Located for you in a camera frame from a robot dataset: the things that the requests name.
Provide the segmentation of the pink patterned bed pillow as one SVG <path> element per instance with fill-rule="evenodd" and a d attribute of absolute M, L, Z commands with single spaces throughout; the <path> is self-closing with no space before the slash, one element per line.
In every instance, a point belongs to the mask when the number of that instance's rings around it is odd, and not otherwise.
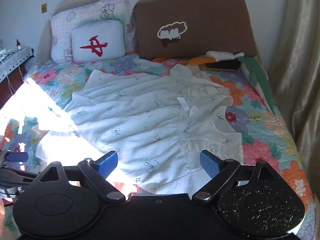
<path fill-rule="evenodd" d="M 133 9 L 139 0 L 100 0 L 99 2 L 65 10 L 50 18 L 52 29 L 51 58 L 55 63 L 73 59 L 72 30 L 98 21 L 118 20 L 123 24 L 127 53 L 137 50 L 136 23 Z"/>

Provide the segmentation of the orange white plush toy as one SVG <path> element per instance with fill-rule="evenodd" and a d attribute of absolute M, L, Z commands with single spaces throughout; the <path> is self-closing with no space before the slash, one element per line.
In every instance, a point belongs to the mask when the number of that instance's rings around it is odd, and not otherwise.
<path fill-rule="evenodd" d="M 202 64 L 207 63 L 217 63 L 220 61 L 228 61 L 228 60 L 235 60 L 239 57 L 244 57 L 245 54 L 243 52 L 240 53 L 229 53 L 229 52 L 223 52 L 223 51 L 208 51 L 205 55 L 194 57 L 192 59 L 188 60 L 176 60 L 177 64 L 181 64 L 183 66 L 199 66 Z"/>

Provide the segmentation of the green crocodile plush toy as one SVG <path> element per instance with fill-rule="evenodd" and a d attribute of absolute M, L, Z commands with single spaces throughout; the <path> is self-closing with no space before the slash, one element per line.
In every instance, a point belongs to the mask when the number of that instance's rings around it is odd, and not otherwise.
<path fill-rule="evenodd" d="M 251 87 L 257 91 L 271 115 L 274 116 L 274 102 L 271 95 L 268 77 L 263 67 L 255 58 L 250 56 L 239 57 L 237 60 L 241 63 L 240 69 L 244 77 Z"/>

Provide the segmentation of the bedside table patterned cloth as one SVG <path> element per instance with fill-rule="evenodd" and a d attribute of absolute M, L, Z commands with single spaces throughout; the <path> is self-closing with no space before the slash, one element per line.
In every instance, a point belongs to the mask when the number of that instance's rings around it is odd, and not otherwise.
<path fill-rule="evenodd" d="M 33 57 L 34 50 L 27 45 L 21 50 L 7 53 L 6 57 L 1 59 L 1 108 L 23 84 L 27 73 L 25 64 Z"/>

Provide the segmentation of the white mahjong character pillow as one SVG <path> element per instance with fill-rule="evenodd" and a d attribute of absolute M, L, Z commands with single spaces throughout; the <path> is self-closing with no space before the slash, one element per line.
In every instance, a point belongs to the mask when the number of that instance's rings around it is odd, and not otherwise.
<path fill-rule="evenodd" d="M 118 20 L 88 23 L 72 30 L 76 63 L 117 59 L 125 53 L 123 25 Z"/>

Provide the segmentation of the brown cloud cushion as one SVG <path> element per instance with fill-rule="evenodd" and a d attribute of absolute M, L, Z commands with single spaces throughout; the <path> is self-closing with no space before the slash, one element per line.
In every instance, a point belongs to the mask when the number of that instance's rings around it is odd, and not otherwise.
<path fill-rule="evenodd" d="M 138 4 L 134 14 L 143 59 L 211 50 L 257 55 L 245 0 L 157 0 Z"/>

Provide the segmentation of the dark small bottle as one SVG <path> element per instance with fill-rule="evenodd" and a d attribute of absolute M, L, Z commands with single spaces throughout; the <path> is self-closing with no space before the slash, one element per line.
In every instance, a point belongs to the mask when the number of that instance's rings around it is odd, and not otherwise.
<path fill-rule="evenodd" d="M 20 44 L 18 39 L 16 40 L 16 46 L 17 46 L 17 50 L 21 50 L 22 49 L 21 44 Z"/>

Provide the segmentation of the gold satin curtain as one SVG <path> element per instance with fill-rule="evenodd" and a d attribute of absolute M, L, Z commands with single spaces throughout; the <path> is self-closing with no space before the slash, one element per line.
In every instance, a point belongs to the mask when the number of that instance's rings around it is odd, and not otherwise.
<path fill-rule="evenodd" d="M 302 164 L 319 172 L 319 0 L 287 0 L 269 77 Z"/>

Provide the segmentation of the white bow-print dress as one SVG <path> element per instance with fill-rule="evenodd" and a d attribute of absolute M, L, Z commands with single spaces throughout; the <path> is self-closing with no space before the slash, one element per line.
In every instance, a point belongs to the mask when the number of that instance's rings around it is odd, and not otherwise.
<path fill-rule="evenodd" d="M 94 70 L 36 156 L 72 166 L 115 151 L 118 165 L 109 181 L 155 194 L 193 194 L 209 181 L 202 150 L 244 160 L 242 135 L 225 118 L 232 103 L 229 90 L 196 67 L 178 64 L 163 77 Z"/>

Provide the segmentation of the floral quilt bedspread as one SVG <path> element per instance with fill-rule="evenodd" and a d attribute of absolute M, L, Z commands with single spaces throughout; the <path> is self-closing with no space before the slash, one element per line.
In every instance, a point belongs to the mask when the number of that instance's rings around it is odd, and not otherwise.
<path fill-rule="evenodd" d="M 37 173 L 44 163 L 35 157 L 35 152 L 47 133 L 40 124 L 51 116 L 57 116 L 70 102 L 72 93 L 83 88 L 93 70 L 114 75 L 146 73 L 161 76 L 167 75 L 177 63 L 177 59 L 154 63 L 132 54 L 117 60 L 80 65 L 71 61 L 62 64 L 48 61 L 42 66 L 35 66 L 1 109 L 1 148 L 27 152 L 29 160 L 23 167 Z M 241 72 L 207 70 L 207 75 L 230 91 L 233 104 L 227 108 L 226 118 L 230 126 L 242 135 L 245 162 L 267 161 L 283 175 L 306 208 L 298 236 L 314 239 L 316 206 L 295 142 L 282 116 L 272 115 L 267 110 Z"/>

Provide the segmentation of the yellow wall sticker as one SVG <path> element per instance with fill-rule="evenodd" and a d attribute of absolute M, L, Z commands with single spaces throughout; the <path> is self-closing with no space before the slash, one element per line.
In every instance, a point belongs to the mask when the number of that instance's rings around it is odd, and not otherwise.
<path fill-rule="evenodd" d="M 41 5 L 41 13 L 44 14 L 48 11 L 47 9 L 47 3 L 44 3 Z"/>

